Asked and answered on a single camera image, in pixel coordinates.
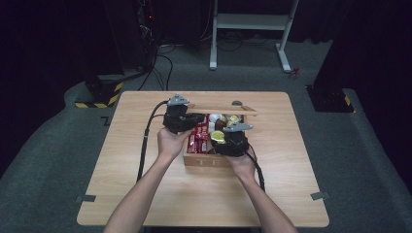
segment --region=wooden crate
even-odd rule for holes
[[[188,113],[193,114],[222,114],[222,115],[238,115],[242,116],[243,122],[248,123],[248,116],[257,116],[258,112],[248,106],[207,106],[188,104]],[[184,143],[183,159],[185,166],[197,167],[223,167],[230,168],[230,164],[220,154],[213,153],[189,153],[188,152],[189,139]],[[207,142],[208,150],[212,148],[210,136]]]

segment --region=snack package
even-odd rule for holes
[[[193,130],[189,136],[188,153],[197,153],[196,132]]]
[[[209,127],[209,115],[205,115],[202,122],[197,123],[189,136],[188,153],[206,153]]]

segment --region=gray floor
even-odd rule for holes
[[[300,68],[297,80],[282,72],[273,43],[255,43],[231,52],[219,50],[216,71],[209,70],[210,50],[176,47],[165,54],[174,66],[169,90],[287,92],[319,187],[331,195],[325,200],[329,226],[299,231],[412,232],[411,195],[376,139],[356,93],[345,89],[356,109],[353,114],[317,113],[312,107],[305,85],[315,80],[330,43],[287,44],[292,67]],[[160,52],[172,49],[165,47]],[[169,68],[166,59],[157,59],[156,69],[164,81]],[[136,90],[142,81],[127,81],[121,91]],[[102,231],[102,226],[77,223],[81,204],[76,198],[86,193],[108,131],[102,117],[111,118],[116,106],[77,109],[74,101],[83,85],[66,92],[66,108],[32,135],[3,176],[0,232]],[[151,75],[142,89],[160,90],[160,85]]]

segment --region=metal stand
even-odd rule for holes
[[[285,54],[285,44],[291,31],[294,14],[299,0],[294,0],[291,12],[287,16],[268,15],[239,15],[239,14],[218,14],[218,0],[215,0],[215,10],[213,17],[213,37],[210,52],[210,69],[218,68],[217,34],[218,28],[232,29],[257,29],[257,30],[283,30],[281,44],[276,44],[276,51],[279,54],[284,72],[290,73],[291,66]]]

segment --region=yellow object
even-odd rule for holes
[[[239,118],[239,116],[237,116],[237,115],[232,115],[232,116],[230,116],[229,121],[232,121],[232,122],[234,122],[234,123],[237,123],[237,122],[240,121],[240,118]]]
[[[212,140],[218,142],[218,144],[225,144],[226,141],[224,140],[224,133],[220,130],[213,131],[210,134]]]

